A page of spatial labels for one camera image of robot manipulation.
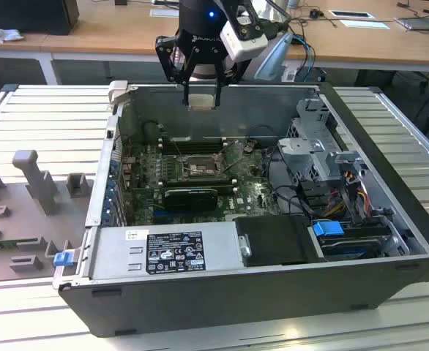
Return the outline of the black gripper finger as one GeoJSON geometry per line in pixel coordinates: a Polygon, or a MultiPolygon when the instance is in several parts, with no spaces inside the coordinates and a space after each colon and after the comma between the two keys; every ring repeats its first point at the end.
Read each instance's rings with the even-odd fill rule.
{"type": "Polygon", "coordinates": [[[222,88],[231,84],[237,84],[242,79],[244,73],[250,65],[250,62],[251,59],[235,63],[232,68],[228,70],[224,69],[223,62],[216,63],[214,65],[216,73],[216,88],[214,98],[215,107],[220,106],[222,88]]]}
{"type": "Polygon", "coordinates": [[[167,81],[183,86],[182,101],[185,106],[189,105],[189,81],[196,66],[196,46],[189,44],[187,38],[187,35],[159,36],[155,43],[155,51],[167,81]],[[176,51],[184,55],[181,68],[178,68],[172,60],[172,55],[176,51]]]}

